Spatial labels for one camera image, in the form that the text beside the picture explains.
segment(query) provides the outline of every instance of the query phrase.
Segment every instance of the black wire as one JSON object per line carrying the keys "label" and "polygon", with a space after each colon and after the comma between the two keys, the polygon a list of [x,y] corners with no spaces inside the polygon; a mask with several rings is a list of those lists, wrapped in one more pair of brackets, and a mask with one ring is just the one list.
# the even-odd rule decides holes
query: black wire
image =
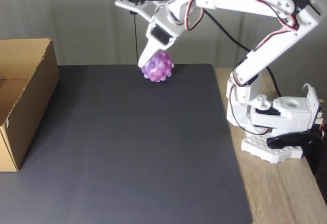
{"label": "black wire", "polygon": [[[235,40],[233,37],[232,37],[232,35],[230,35],[229,34],[229,32],[226,30],[226,29],[224,29],[224,27],[223,26],[221,26],[221,24],[209,13],[209,12],[207,12],[206,10],[204,10],[204,13],[221,29],[221,31],[223,31],[224,32],[224,34],[226,34],[227,35],[227,37],[231,40],[231,41],[233,41],[235,44],[237,44],[240,48],[242,48],[243,50],[245,50],[245,51],[247,51],[247,52],[250,52],[251,50],[249,49],[249,48],[247,48],[247,47],[245,47],[244,45],[242,45],[240,42],[238,42],[237,40]],[[236,66],[233,68],[233,71],[235,70],[235,68],[237,67],[237,66],[239,66],[242,62],[244,62],[245,61],[245,59],[242,59],[238,64],[236,64]],[[271,79],[272,79],[272,82],[273,82],[273,84],[274,84],[274,87],[275,87],[275,90],[276,90],[276,92],[277,92],[277,94],[279,95],[279,96],[282,96],[282,94],[281,94],[281,92],[279,91],[279,89],[278,89],[278,86],[277,86],[277,82],[276,82],[276,79],[275,79],[275,76],[274,76],[274,74],[272,73],[272,71],[271,71],[271,69],[269,68],[269,67],[266,67],[266,69],[268,70],[268,72],[269,72],[269,74],[270,74],[270,77],[271,77]]]}
{"label": "black wire", "polygon": [[266,131],[263,132],[263,133],[253,133],[253,132],[248,131],[248,130],[245,129],[244,127],[242,127],[242,126],[240,125],[240,123],[237,121],[237,119],[236,119],[236,117],[235,117],[235,114],[234,114],[233,106],[232,106],[232,104],[231,104],[231,92],[233,91],[234,88],[235,88],[235,85],[233,85],[232,88],[230,89],[230,93],[229,93],[229,104],[230,104],[230,110],[231,110],[231,113],[232,113],[233,118],[234,118],[235,122],[237,123],[237,125],[238,125],[238,126],[239,126],[243,131],[246,131],[246,132],[248,132],[248,133],[250,133],[250,134],[252,134],[252,135],[258,135],[258,136],[266,135],[267,132],[268,132],[268,130],[266,130]]}
{"label": "black wire", "polygon": [[281,92],[280,92],[279,89],[278,89],[278,86],[277,86],[277,83],[276,83],[276,79],[275,79],[275,77],[274,77],[274,74],[272,73],[272,71],[271,71],[271,69],[270,69],[269,67],[266,67],[266,69],[268,70],[268,73],[269,73],[270,76],[271,76],[272,82],[274,83],[274,87],[275,87],[275,90],[276,90],[278,96],[281,97],[282,94],[281,94]]}
{"label": "black wire", "polygon": [[221,29],[221,31],[224,32],[225,35],[227,35],[227,37],[233,41],[235,44],[237,44],[240,48],[242,48],[243,50],[247,51],[247,52],[250,52],[251,50],[248,49],[247,47],[245,47],[244,45],[242,45],[240,42],[238,42],[237,40],[235,40],[232,35],[229,34],[229,32],[227,32],[226,29],[224,29],[223,26],[221,26],[221,24],[209,13],[207,12],[206,10],[204,10],[204,13],[207,14],[207,16]]}

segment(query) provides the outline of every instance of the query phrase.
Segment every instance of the cable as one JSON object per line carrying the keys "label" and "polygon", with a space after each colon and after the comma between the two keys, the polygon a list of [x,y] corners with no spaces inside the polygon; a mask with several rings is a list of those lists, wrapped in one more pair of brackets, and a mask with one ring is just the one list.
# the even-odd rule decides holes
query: cable
{"label": "cable", "polygon": [[235,117],[235,114],[234,114],[234,111],[233,111],[233,106],[232,106],[232,104],[231,104],[231,92],[232,92],[232,90],[234,89],[234,87],[235,87],[235,85],[233,84],[233,85],[231,86],[231,89],[230,89],[230,92],[229,92],[229,104],[230,104],[231,114],[233,115],[233,118],[234,118],[235,122],[237,123],[237,125],[238,125],[238,126],[239,126],[243,131],[246,131],[246,132],[248,132],[248,133],[250,133],[250,134],[252,134],[252,135],[258,135],[258,136],[266,135],[267,132],[269,131],[269,128],[267,128],[263,133],[253,133],[253,132],[248,131],[248,130],[245,129],[244,127],[242,127],[242,126],[240,125],[240,123],[236,120],[236,117]]}
{"label": "cable", "polygon": [[263,1],[263,0],[256,0],[257,2],[261,3],[261,4],[264,4],[266,5],[267,7],[269,7],[273,12],[274,14],[276,15],[277,19],[279,20],[279,22],[281,23],[281,25],[289,30],[292,30],[292,31],[297,31],[298,30],[298,22],[297,22],[297,19],[296,17],[293,15],[293,14],[290,14],[290,18],[291,20],[293,21],[293,26],[290,26],[288,25],[287,23],[285,23],[281,17],[279,16],[279,14],[271,7],[270,4],[268,4],[267,2]]}
{"label": "cable", "polygon": [[269,67],[266,67],[266,69],[267,69],[268,73],[270,74],[270,77],[272,79],[272,82],[274,83],[274,87],[275,87],[275,90],[276,90],[278,96],[281,97],[282,94],[281,94],[281,92],[278,89],[277,82],[276,82],[276,79],[274,77],[274,74],[272,73],[272,71],[271,71],[271,69]]}
{"label": "cable", "polygon": [[[247,52],[250,52],[251,50],[249,49],[249,48],[247,48],[247,47],[245,47],[244,45],[242,45],[240,42],[238,42],[237,40],[235,40],[233,37],[232,37],[232,35],[230,35],[229,34],[229,32],[226,30],[226,29],[224,29],[224,27],[209,13],[209,12],[207,12],[206,10],[204,10],[204,13],[221,29],[221,31],[223,31],[224,32],[224,34],[226,34],[227,35],[227,37],[232,41],[232,42],[234,42],[235,44],[237,44],[240,48],[242,48],[243,50],[245,50],[245,51],[247,51]],[[234,74],[234,70],[242,63],[242,62],[244,62],[246,60],[246,58],[243,58],[238,64],[236,64],[235,66],[234,66],[234,68],[233,68],[233,74]],[[267,70],[268,70],[268,72],[269,72],[269,74],[270,74],[270,77],[271,77],[271,79],[272,79],[272,82],[273,82],[273,84],[274,84],[274,87],[275,87],[275,90],[276,90],[276,92],[277,92],[277,94],[278,94],[278,96],[282,96],[282,94],[281,94],[281,92],[279,91],[279,88],[278,88],[278,86],[277,86],[277,82],[276,82],[276,79],[275,79],[275,77],[274,77],[274,74],[272,73],[272,71],[271,71],[271,69],[269,68],[269,67],[266,67],[267,68]]]}
{"label": "cable", "polygon": [[254,49],[254,51],[256,51],[257,49],[259,49],[264,43],[266,43],[272,36],[278,35],[278,34],[284,34],[284,33],[288,33],[290,32],[290,30],[286,30],[286,29],[281,29],[275,32],[270,33],[269,35],[266,36],[266,38],[264,38],[258,45],[257,47]]}
{"label": "cable", "polygon": [[319,130],[321,131],[321,138],[323,139],[325,136],[325,132],[323,131],[324,123],[322,122],[319,126]]}
{"label": "cable", "polygon": [[201,13],[200,13],[200,17],[198,18],[198,20],[192,25],[192,27],[189,27],[189,14],[190,14],[190,8],[191,8],[191,5],[193,3],[193,0],[190,0],[188,2],[188,6],[186,8],[186,13],[185,13],[185,19],[184,19],[184,24],[185,24],[185,29],[187,31],[191,31],[193,30],[198,24],[199,22],[202,20],[203,18],[203,13],[204,13],[204,9],[201,8]]}
{"label": "cable", "polygon": [[227,32],[226,29],[224,29],[223,26],[221,26],[221,24],[206,10],[203,10],[204,13],[221,29],[221,31],[224,32],[225,35],[227,35],[227,37],[233,41],[235,44],[237,44],[240,48],[242,48],[243,50],[250,52],[251,50],[247,47],[245,47],[244,45],[242,45],[240,42],[238,42],[237,40],[235,40],[232,35],[229,34],[229,32]]}

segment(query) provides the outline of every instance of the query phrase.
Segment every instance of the cardboard box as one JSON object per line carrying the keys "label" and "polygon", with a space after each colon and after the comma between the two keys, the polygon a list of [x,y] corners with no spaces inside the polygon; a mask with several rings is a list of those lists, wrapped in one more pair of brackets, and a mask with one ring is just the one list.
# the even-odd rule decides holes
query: cardboard box
{"label": "cardboard box", "polygon": [[0,40],[0,171],[18,171],[59,80],[50,39]]}

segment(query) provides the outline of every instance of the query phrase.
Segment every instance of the red wire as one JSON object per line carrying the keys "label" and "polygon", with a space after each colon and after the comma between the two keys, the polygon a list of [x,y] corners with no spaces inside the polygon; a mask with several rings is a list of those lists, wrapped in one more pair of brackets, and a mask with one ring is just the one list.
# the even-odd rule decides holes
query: red wire
{"label": "red wire", "polygon": [[290,30],[286,30],[286,29],[283,29],[283,30],[278,30],[278,31],[275,31],[275,32],[272,32],[270,33],[269,35],[266,36],[266,38],[264,38],[259,44],[258,46],[255,48],[254,51],[256,51],[257,49],[259,49],[259,47],[261,47],[264,43],[266,43],[272,36],[274,35],[277,35],[277,34],[283,34],[283,33],[288,33],[290,32]]}
{"label": "red wire", "polygon": [[261,4],[264,4],[266,6],[268,6],[269,8],[272,9],[272,11],[276,14],[276,17],[277,19],[279,20],[279,22],[281,23],[281,25],[285,28],[288,28],[292,31],[297,31],[298,30],[298,23],[297,23],[297,20],[296,20],[296,17],[293,16],[292,14],[290,15],[292,21],[293,21],[293,26],[289,26],[287,23],[285,23],[281,18],[280,16],[277,14],[277,12],[275,12],[275,10],[265,1],[262,1],[262,0],[256,0],[257,2],[261,3]]}
{"label": "red wire", "polygon": [[188,6],[186,8],[186,13],[185,13],[185,28],[187,31],[193,30],[197,26],[197,24],[202,20],[203,14],[204,14],[203,9],[201,8],[201,15],[200,15],[199,19],[193,24],[193,26],[191,28],[189,28],[189,13],[190,13],[190,8],[192,5],[192,2],[193,2],[193,0],[190,0],[188,2]]}

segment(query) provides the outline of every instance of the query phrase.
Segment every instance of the white bracket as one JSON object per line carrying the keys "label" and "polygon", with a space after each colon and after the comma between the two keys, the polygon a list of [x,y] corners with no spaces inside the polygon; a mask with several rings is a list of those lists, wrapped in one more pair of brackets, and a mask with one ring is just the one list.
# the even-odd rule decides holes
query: white bracket
{"label": "white bracket", "polygon": [[160,4],[158,1],[150,1],[145,2],[143,4],[135,4],[133,0],[116,0],[114,4],[118,7],[124,8],[126,10],[135,12],[143,17],[146,21],[150,22],[151,17],[144,9],[147,8],[149,5],[154,4],[156,7]]}
{"label": "white bracket", "polygon": [[270,133],[264,136],[250,136],[242,140],[241,149],[273,164],[290,158],[302,158],[303,150],[300,146],[286,146],[283,149],[269,148],[267,146],[269,137],[272,137]]}

